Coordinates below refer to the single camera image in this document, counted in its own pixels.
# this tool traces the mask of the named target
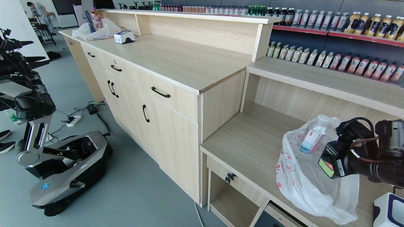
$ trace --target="water bottle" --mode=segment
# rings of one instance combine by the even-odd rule
[[[313,153],[322,136],[326,134],[327,126],[330,124],[331,118],[326,115],[318,115],[316,119],[309,124],[305,133],[298,142],[299,150],[303,153]]]

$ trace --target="blue logo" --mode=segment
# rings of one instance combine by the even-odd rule
[[[41,186],[42,189],[46,189],[47,187],[49,187],[49,183],[44,183],[44,184]]]

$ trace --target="power adapter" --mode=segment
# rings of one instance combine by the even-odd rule
[[[96,114],[98,112],[94,104],[88,104],[86,108],[90,115]]]

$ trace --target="person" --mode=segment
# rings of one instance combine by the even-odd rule
[[[11,134],[11,130],[5,130],[0,132],[0,140],[6,138]],[[15,146],[15,142],[0,143],[0,154],[4,154],[10,151]]]
[[[39,15],[43,18],[43,23],[48,26],[51,35],[56,35],[55,31],[53,30],[53,24],[51,18],[49,17],[49,13],[46,11],[46,8],[39,2],[35,4],[32,2],[27,2],[27,6],[31,8],[35,8],[38,10]]]

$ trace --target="barcode label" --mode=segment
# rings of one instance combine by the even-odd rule
[[[338,159],[338,160],[337,160],[337,166],[338,166],[339,175],[340,175],[341,177],[345,176],[344,168],[342,168],[341,159]]]

